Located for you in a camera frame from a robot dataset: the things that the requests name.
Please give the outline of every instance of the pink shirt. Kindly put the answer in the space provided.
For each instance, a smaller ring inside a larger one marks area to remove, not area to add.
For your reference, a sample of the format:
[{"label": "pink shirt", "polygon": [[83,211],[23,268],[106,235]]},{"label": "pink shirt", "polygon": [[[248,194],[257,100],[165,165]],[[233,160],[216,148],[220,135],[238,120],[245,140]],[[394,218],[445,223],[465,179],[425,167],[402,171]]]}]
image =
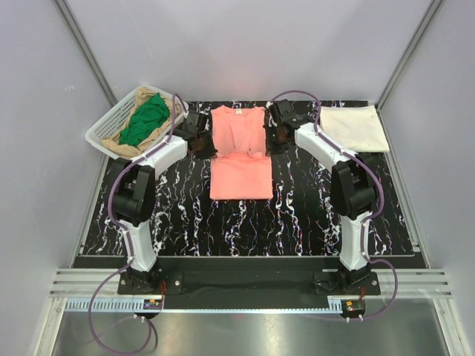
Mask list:
[{"label": "pink shirt", "polygon": [[264,108],[220,106],[212,110],[212,118],[217,158],[211,160],[211,199],[271,199]]}]

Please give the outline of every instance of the white plastic basket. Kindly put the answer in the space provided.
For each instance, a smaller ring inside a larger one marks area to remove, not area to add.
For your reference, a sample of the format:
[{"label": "white plastic basket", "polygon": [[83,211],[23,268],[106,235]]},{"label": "white plastic basket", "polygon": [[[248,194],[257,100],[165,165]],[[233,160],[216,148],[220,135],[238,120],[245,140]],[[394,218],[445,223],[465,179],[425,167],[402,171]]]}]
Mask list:
[{"label": "white plastic basket", "polygon": [[[150,85],[139,85],[124,99],[118,102],[112,109],[110,109],[106,115],[101,117],[98,122],[92,125],[88,132],[86,132],[86,141],[113,159],[119,158],[119,155],[102,146],[101,140],[114,135],[122,127],[122,125],[124,125],[124,122],[128,118],[129,113],[135,105],[135,93],[137,92],[137,89],[141,87],[146,87],[149,90],[160,93],[162,98],[172,98],[170,93],[160,90],[159,88],[152,87]],[[188,110],[188,104],[185,103],[185,106],[186,110]],[[175,121],[175,127],[183,121],[184,114],[185,113],[182,110]],[[147,148],[145,152],[150,151],[158,142],[162,141],[163,137],[165,137],[165,135],[170,131],[170,127],[171,126],[162,132],[162,134],[150,145],[149,148]]]}]

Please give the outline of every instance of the metal floor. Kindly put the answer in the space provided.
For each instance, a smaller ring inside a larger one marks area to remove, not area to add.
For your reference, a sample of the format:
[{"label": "metal floor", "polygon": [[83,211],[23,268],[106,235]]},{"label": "metal floor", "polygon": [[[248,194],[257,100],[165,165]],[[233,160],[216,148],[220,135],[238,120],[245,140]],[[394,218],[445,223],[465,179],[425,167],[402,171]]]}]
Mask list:
[{"label": "metal floor", "polygon": [[[367,314],[383,307],[368,300]],[[139,348],[148,330],[137,320],[108,328],[129,314],[98,313],[94,326],[102,342],[117,351]],[[331,317],[336,321],[319,318]],[[161,314],[141,355],[193,356],[396,356],[449,355],[433,303],[396,300],[386,314],[367,322],[345,323],[337,316],[302,314]],[[109,355],[92,341],[87,314],[65,312],[52,355]]]}]

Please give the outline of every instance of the robotic arm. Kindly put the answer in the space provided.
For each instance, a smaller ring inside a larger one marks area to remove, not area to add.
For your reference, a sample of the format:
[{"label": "robotic arm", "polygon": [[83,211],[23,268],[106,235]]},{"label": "robotic arm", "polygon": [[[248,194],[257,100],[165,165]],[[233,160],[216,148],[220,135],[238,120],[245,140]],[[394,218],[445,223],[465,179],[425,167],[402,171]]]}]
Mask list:
[{"label": "robotic arm", "polygon": [[[376,209],[374,183],[361,167],[344,154],[354,152],[339,150],[338,144],[329,137],[322,138],[324,133],[315,132],[312,120],[297,115],[287,100],[269,105],[269,111],[272,118],[268,117],[265,125],[267,153],[280,154],[292,145],[297,145],[312,154],[332,174],[330,200],[341,215],[342,248],[340,267],[328,283],[335,286],[331,291],[337,288],[346,293],[357,291],[370,276],[367,262],[368,232],[366,228],[361,235],[361,221]],[[128,256],[131,257],[132,252],[134,255],[128,273],[147,289],[155,289],[160,281],[160,269],[149,230],[149,218],[155,204],[154,181],[170,165],[185,158],[188,152],[201,159],[215,155],[212,135],[206,130],[208,120],[210,117],[203,113],[189,112],[182,125],[174,131],[176,136],[172,136],[161,149],[134,166],[122,178],[114,194],[113,208],[117,219],[129,229],[131,235],[130,239],[125,239]],[[373,169],[371,155],[357,157]],[[110,179],[114,181],[130,164],[128,160],[116,159]]]}]

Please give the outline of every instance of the black platform edge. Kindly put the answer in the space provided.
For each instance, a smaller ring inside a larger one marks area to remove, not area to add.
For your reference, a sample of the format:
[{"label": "black platform edge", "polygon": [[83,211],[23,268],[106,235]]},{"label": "black platform edge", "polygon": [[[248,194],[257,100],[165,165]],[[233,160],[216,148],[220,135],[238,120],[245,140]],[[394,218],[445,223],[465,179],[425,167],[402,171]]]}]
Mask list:
[{"label": "black platform edge", "polygon": [[321,309],[312,272],[194,270],[183,273],[182,294],[166,296],[165,309]]},{"label": "black platform edge", "polygon": [[[181,271],[195,270],[280,270],[314,271],[319,269],[335,269],[338,267],[338,257],[175,257],[159,256],[160,266],[166,269]],[[395,268],[419,269],[427,268],[424,257],[420,252],[413,256],[377,256],[371,260],[383,259],[391,262]],[[126,264],[124,256],[78,256],[72,268],[121,268]],[[386,269],[385,264],[379,263],[373,269]]]}]

